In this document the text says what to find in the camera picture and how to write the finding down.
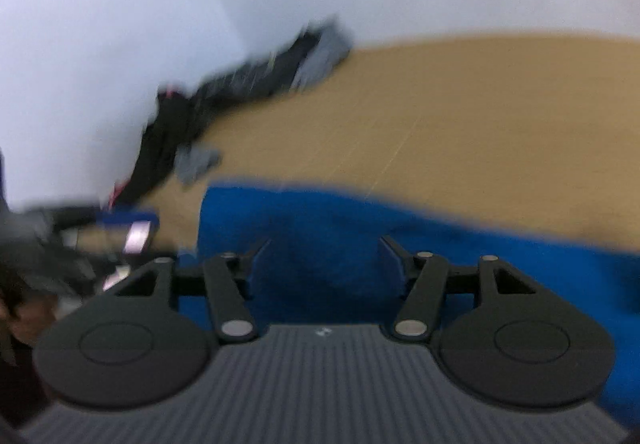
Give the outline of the person left hand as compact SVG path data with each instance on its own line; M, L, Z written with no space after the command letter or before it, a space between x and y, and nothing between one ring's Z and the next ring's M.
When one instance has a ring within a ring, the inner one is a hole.
M4 303L1 303L1 320L17 341L34 346L43 331L56 322L57 310L58 297L40 295L31 297L27 302L18 305L13 314Z

